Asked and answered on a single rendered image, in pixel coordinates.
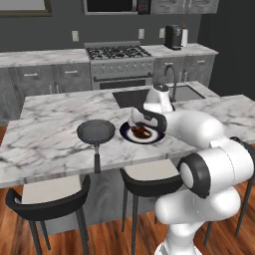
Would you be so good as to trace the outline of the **dark framed window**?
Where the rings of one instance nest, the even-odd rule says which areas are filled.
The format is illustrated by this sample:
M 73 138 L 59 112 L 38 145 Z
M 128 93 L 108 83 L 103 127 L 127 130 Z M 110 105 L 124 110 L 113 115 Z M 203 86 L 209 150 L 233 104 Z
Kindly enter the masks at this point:
M 51 14 L 51 0 L 0 0 L 0 17 L 40 17 Z

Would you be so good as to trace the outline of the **black curved tap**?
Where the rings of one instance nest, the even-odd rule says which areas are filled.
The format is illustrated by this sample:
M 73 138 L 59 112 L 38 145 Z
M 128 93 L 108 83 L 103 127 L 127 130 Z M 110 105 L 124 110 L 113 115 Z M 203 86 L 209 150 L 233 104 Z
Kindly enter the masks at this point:
M 177 79 L 176 79 L 176 71 L 172 64 L 166 64 L 165 69 L 164 69 L 164 77 L 165 80 L 167 80 L 166 75 L 168 70 L 171 69 L 173 72 L 173 89 L 172 89 L 172 96 L 171 96 L 171 101 L 174 103 L 176 102 L 175 96 L 176 96 L 176 88 L 177 88 Z

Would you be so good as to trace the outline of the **grey island base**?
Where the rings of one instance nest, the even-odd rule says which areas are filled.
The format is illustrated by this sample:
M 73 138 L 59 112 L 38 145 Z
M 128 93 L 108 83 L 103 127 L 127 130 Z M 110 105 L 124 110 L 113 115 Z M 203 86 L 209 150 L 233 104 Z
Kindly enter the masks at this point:
M 120 219 L 123 213 L 124 181 L 118 168 L 91 174 L 91 187 L 83 206 L 88 226 Z M 45 222 L 50 235 L 78 229 L 75 213 Z

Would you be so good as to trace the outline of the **black frying pan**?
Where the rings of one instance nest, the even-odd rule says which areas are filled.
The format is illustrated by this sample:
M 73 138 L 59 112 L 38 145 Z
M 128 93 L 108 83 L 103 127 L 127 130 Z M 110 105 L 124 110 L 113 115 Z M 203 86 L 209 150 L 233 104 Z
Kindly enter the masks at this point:
M 90 120 L 80 124 L 77 128 L 78 138 L 95 148 L 95 173 L 101 172 L 99 147 L 110 141 L 116 132 L 115 126 L 105 120 Z

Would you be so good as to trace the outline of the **steel microwave oven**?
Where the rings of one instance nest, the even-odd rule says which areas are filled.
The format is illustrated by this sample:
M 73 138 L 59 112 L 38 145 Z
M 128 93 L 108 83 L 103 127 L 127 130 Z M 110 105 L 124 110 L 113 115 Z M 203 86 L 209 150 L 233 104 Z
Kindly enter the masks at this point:
M 151 0 L 82 0 L 86 15 L 149 15 Z

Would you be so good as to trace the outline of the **dark sink basin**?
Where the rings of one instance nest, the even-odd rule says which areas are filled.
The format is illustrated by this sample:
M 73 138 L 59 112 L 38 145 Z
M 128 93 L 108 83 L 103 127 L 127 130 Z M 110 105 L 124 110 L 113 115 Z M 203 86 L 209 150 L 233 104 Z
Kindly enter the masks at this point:
M 117 101 L 121 109 L 136 107 L 145 101 L 148 89 L 134 90 L 125 92 L 113 93 L 115 100 Z M 202 100 L 204 96 L 197 92 L 192 87 L 185 85 L 176 88 L 175 99 L 178 102 Z

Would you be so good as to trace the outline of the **black coffee machine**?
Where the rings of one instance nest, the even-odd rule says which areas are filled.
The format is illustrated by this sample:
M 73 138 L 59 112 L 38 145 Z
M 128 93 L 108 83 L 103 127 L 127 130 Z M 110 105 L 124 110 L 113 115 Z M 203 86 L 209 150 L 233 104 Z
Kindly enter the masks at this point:
M 181 36 L 182 36 L 182 31 L 178 25 L 166 26 L 164 46 L 173 51 L 180 50 Z

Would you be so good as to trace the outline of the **dark blue white plate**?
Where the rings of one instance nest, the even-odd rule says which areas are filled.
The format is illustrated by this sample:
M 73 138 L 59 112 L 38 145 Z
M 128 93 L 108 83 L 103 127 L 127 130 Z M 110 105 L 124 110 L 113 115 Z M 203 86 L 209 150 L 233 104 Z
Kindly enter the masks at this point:
M 148 130 L 149 137 L 137 137 L 134 135 L 134 133 L 131 130 L 131 127 L 129 126 L 128 122 L 125 122 L 122 124 L 120 128 L 120 134 L 122 137 L 132 143 L 138 143 L 138 144 L 151 144 L 159 142 L 164 138 L 164 133 L 158 132 L 150 127 L 146 127 Z

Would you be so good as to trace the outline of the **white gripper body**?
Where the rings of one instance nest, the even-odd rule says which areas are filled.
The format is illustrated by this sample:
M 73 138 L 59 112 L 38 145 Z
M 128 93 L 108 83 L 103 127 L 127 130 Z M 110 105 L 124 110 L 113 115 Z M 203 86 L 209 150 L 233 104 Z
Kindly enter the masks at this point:
M 140 127 L 144 125 L 143 114 L 137 109 L 133 108 L 129 117 L 129 126 L 131 128 Z

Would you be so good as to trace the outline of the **grey wall cupboards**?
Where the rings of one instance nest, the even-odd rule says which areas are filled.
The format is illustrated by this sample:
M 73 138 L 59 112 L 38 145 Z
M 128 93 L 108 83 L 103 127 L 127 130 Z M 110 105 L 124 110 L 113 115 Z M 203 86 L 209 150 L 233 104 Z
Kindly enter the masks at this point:
M 215 14 L 219 0 L 151 0 L 151 14 Z

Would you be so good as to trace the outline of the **steel stove with oven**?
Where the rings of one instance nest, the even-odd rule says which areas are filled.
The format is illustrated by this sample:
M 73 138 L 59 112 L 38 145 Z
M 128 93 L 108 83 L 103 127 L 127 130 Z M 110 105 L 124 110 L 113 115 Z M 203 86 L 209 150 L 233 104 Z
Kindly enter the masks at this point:
M 93 90 L 121 89 L 152 83 L 155 57 L 140 41 L 86 43 Z

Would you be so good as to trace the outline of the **brown steak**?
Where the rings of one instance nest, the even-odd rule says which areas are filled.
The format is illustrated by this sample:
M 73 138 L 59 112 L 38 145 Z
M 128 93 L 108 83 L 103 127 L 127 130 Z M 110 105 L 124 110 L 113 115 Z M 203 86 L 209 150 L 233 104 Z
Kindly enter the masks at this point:
M 139 137 L 139 138 L 151 137 L 151 131 L 145 128 L 144 126 L 132 127 L 131 131 L 136 137 Z

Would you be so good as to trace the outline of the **long grey base cupboards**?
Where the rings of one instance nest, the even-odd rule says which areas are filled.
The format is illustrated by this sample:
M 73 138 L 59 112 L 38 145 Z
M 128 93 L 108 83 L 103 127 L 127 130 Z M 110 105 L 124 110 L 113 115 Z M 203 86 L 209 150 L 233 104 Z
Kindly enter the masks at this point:
M 0 68 L 0 126 L 21 116 L 26 97 L 91 88 L 89 63 Z

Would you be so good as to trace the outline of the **short grey base cupboards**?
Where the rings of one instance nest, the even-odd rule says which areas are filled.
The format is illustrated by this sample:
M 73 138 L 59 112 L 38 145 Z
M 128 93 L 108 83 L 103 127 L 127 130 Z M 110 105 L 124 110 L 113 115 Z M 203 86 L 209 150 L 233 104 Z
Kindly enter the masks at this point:
M 171 69 L 167 72 L 167 80 L 165 80 L 164 77 L 166 64 L 172 64 L 176 71 L 176 79 L 178 83 L 197 81 L 203 86 L 208 87 L 214 59 L 214 55 L 156 58 L 153 80 L 156 83 L 173 83 L 173 72 Z

